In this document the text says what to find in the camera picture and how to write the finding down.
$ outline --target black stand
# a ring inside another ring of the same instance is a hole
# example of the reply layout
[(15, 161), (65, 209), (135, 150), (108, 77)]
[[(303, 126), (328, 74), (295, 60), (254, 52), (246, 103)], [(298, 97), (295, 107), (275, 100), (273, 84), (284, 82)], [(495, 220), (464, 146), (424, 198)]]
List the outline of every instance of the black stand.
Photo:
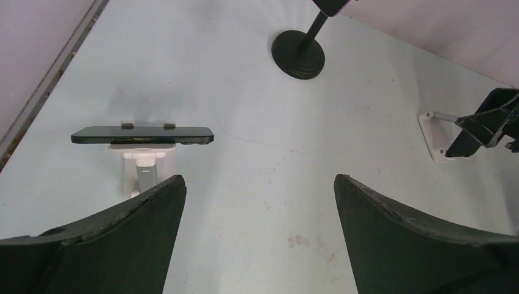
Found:
[(308, 33), (286, 31), (272, 44), (272, 57), (282, 71), (300, 80), (317, 77), (324, 67), (324, 51), (315, 40), (328, 17), (321, 11)]

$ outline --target black pole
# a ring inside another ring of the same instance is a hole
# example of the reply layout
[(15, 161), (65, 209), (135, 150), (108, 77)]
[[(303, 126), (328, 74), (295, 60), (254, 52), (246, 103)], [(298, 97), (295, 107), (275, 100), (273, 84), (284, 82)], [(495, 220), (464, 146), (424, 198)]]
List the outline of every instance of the black pole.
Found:
[(312, 44), (313, 40), (315, 39), (315, 36), (317, 36), (317, 33), (321, 30), (321, 28), (324, 25), (324, 22), (328, 19), (326, 14), (324, 14), (322, 11), (319, 12), (315, 20), (313, 21), (312, 26), (308, 30), (307, 35), (301, 41), (301, 44), (299, 44), (299, 47), (297, 50), (301, 53), (305, 53), (310, 45)]

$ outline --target wall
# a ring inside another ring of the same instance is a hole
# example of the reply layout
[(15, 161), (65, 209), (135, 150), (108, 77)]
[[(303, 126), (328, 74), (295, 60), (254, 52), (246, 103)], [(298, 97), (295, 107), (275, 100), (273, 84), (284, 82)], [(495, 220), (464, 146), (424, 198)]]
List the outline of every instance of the wall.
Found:
[(519, 87), (519, 1), (360, 0), (344, 14)]
[(0, 1), (0, 141), (93, 2)]

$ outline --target scratch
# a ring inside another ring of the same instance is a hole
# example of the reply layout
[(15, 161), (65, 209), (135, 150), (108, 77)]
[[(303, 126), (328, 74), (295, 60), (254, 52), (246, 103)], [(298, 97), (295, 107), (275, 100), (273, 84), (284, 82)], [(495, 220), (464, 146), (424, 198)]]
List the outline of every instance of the scratch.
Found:
[(218, 124), (218, 126), (220, 127), (220, 129), (222, 130), (222, 132), (231, 137), (231, 138), (235, 138), (236, 140), (240, 140), (240, 141), (245, 141), (245, 142), (249, 142), (249, 143), (255, 143), (255, 144), (261, 144), (261, 145), (265, 145), (265, 146), (271, 146), (271, 147), (276, 147), (276, 148), (281, 148), (281, 149), (286, 149), (286, 150), (290, 150), (290, 153), (292, 152), (297, 152), (297, 153), (301, 153), (301, 154), (304, 154), (303, 152), (299, 151), (299, 150), (295, 150), (295, 149), (292, 149), (292, 148), (288, 148), (288, 147), (283, 147), (283, 146), (279, 146), (279, 145), (274, 145), (274, 144), (269, 144), (269, 143), (263, 143), (263, 142), (258, 142), (258, 141), (254, 141), (254, 140), (249, 140), (249, 139), (245, 139), (245, 138), (241, 138), (241, 137), (237, 137), (237, 136), (234, 136), (234, 135), (231, 135), (229, 134), (223, 127), (222, 125), (220, 124), (220, 121), (218, 120), (218, 117), (214, 117), (216, 119), (216, 123)]

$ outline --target white bracket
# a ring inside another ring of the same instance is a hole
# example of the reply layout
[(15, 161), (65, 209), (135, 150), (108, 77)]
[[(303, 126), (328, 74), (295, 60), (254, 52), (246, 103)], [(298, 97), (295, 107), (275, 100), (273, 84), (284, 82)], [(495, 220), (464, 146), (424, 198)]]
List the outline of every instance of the white bracket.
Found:
[(435, 162), (452, 162), (454, 160), (469, 159), (470, 157), (447, 157), (445, 156), (452, 141), (449, 140), (445, 132), (441, 132), (439, 124), (436, 120), (448, 121), (456, 123), (458, 118), (452, 115), (446, 115), (439, 112), (426, 112), (418, 116), (418, 123), (422, 129), (425, 143), (429, 149), (429, 153)]
[(138, 188), (131, 191), (130, 197), (133, 198), (159, 183), (157, 159), (172, 153), (175, 144), (111, 144), (108, 150), (121, 153), (124, 159), (135, 161)]

